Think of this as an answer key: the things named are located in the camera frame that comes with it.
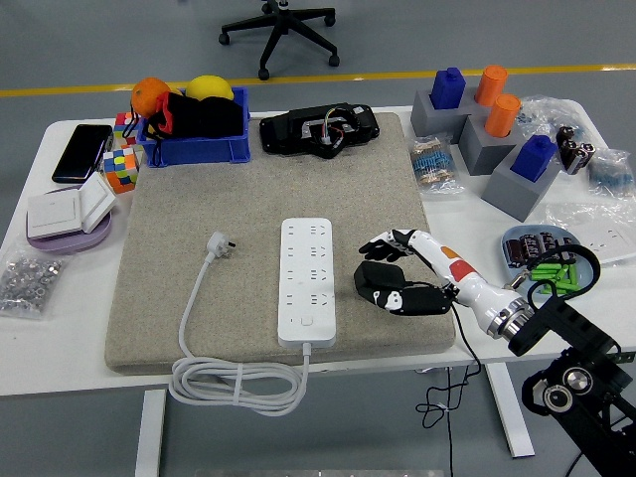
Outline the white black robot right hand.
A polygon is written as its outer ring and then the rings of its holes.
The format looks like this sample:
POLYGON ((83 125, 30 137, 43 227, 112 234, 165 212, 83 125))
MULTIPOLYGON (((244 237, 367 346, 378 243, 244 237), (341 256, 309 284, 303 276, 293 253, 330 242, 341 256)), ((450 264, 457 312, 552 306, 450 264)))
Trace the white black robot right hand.
POLYGON ((444 284, 451 284, 456 301, 472 309, 479 327, 492 337, 503 335, 500 327, 521 299, 515 290, 490 284, 454 250, 420 230, 390 230, 359 248, 366 259, 393 262, 402 256, 418 256, 444 284))

